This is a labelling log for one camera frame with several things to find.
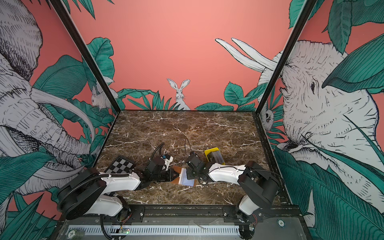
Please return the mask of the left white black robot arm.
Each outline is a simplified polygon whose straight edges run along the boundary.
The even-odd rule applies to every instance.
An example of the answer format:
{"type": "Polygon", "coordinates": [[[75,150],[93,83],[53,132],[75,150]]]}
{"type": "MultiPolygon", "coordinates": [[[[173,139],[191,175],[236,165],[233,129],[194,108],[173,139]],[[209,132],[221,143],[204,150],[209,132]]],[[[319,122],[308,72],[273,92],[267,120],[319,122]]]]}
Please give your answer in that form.
{"type": "Polygon", "coordinates": [[[124,222],[132,210],[117,192],[139,191],[151,183],[176,180],[180,174],[169,166],[171,160],[170,155],[156,157],[141,170],[134,161],[118,157],[105,172],[87,169],[59,190],[57,209],[66,220],[104,215],[124,222]]]}

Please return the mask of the brown leather card holder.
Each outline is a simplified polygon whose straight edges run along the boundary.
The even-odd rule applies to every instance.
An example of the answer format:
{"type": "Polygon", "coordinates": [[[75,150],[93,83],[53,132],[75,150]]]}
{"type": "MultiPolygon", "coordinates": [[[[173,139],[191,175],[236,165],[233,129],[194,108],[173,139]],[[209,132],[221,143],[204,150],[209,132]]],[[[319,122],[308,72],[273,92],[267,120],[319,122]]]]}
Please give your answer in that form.
{"type": "Polygon", "coordinates": [[[173,169],[176,173],[179,174],[179,176],[175,180],[171,181],[172,184],[187,186],[187,187],[195,187],[198,184],[198,181],[196,179],[188,180],[186,168],[173,166],[173,169]]]}

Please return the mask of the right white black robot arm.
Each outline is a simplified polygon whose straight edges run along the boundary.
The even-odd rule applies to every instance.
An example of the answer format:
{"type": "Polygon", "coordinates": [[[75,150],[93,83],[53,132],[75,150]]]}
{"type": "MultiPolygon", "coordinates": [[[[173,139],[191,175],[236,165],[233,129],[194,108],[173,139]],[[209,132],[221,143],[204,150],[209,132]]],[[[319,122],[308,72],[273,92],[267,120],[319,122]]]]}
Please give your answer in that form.
{"type": "Polygon", "coordinates": [[[235,218],[242,223],[254,223],[262,211],[269,211],[275,196],[283,187],[280,176],[265,170],[254,161],[245,165],[231,166],[216,162],[204,162],[191,152],[186,159],[188,179],[201,184],[230,183],[240,186],[245,195],[236,206],[235,218]]]}

